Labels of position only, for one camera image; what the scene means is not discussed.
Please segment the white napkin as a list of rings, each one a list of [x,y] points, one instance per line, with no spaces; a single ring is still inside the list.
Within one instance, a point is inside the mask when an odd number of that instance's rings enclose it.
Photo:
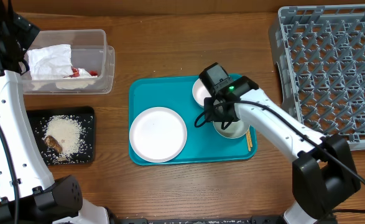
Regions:
[[[70,78],[72,72],[72,49],[70,44],[52,45],[27,51],[33,90],[45,85],[44,81],[55,81],[58,89],[74,90],[95,83],[91,78]]]

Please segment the red snack wrapper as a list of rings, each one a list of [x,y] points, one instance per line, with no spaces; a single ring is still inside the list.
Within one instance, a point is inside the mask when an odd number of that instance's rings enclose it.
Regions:
[[[72,67],[73,74],[70,75],[70,78],[91,78],[97,77],[98,73],[96,71],[86,71],[84,68],[74,68]]]

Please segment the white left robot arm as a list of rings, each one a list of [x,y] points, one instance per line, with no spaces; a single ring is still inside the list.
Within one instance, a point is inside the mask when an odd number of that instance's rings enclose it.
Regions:
[[[0,223],[116,223],[82,196],[72,175],[54,179],[34,139],[21,77],[39,28],[0,1]]]

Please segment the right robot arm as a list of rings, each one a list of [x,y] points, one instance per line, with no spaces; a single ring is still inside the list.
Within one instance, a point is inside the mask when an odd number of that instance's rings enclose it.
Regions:
[[[283,223],[318,223],[355,194],[361,184],[346,140],[326,137],[279,108],[248,77],[233,80],[218,63],[205,68],[199,79],[210,93],[205,121],[223,126],[242,121],[267,138],[292,164],[295,201]]]

